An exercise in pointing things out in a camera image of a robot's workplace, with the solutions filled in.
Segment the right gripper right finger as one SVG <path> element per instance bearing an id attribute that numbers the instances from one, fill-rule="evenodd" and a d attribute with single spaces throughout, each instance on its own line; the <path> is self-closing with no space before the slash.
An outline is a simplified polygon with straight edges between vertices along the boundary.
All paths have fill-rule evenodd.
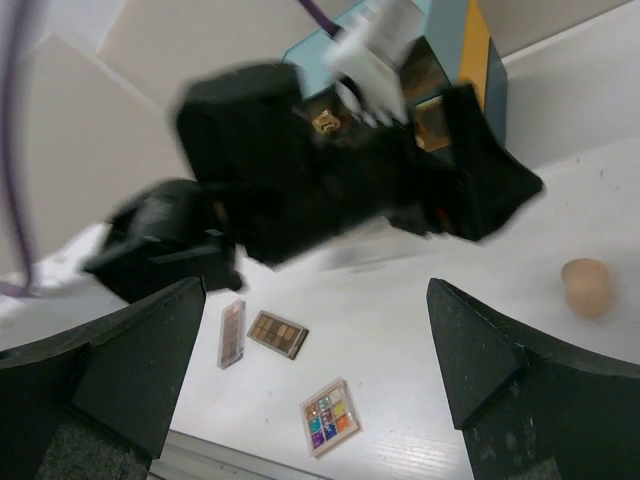
<path id="1" fill-rule="evenodd" d="M 559 340 L 433 278 L 449 409 L 477 479 L 636 479 L 639 367 Z"/>

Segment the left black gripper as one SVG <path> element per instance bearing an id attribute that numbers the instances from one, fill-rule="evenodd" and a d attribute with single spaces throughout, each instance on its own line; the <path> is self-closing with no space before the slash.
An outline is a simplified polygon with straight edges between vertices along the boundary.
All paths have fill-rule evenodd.
<path id="1" fill-rule="evenodd" d="M 324 128 L 290 63 L 194 80 L 175 129 L 214 228 L 279 265 L 376 217 L 424 236 L 478 242 L 544 188 L 495 139 L 468 84 L 444 88 L 450 155 L 421 148 L 413 122 L 369 126 L 331 100 Z"/>

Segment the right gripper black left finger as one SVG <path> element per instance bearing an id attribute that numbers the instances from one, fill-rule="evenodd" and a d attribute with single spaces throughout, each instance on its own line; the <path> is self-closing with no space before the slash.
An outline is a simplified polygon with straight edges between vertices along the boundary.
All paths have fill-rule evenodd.
<path id="1" fill-rule="evenodd" d="M 188 278 L 1 354 L 4 479 L 144 479 L 160 457 L 201 324 Z"/>

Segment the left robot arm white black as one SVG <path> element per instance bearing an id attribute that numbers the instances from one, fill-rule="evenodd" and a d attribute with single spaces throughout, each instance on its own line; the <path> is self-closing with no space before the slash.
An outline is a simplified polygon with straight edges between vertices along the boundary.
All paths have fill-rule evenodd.
<path id="1" fill-rule="evenodd" d="M 364 101 L 346 76 L 305 98 L 300 70 L 282 61 L 189 82 L 174 125 L 192 177 L 123 203 L 83 271 L 128 303 L 187 277 L 238 291 L 238 249 L 274 268 L 377 217 L 478 242 L 543 190 L 496 141 L 469 84 L 440 93 L 448 158 L 419 146 L 414 110 L 367 122 L 343 92 Z"/>

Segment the beige makeup sponge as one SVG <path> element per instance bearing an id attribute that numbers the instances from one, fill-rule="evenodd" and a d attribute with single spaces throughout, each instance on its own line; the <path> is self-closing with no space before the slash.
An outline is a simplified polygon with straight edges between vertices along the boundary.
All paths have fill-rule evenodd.
<path id="1" fill-rule="evenodd" d="M 611 277 L 605 263 L 591 258 L 571 260 L 563 266 L 561 278 L 565 301 L 576 315 L 593 319 L 610 309 Z"/>

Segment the pink eyeshadow palette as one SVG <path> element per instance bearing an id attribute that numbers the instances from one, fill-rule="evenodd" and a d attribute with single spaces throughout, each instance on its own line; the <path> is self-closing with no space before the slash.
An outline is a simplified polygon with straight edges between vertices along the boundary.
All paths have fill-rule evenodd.
<path id="1" fill-rule="evenodd" d="M 226 369 L 244 355 L 246 306 L 241 299 L 229 305 L 222 313 L 217 367 Z"/>

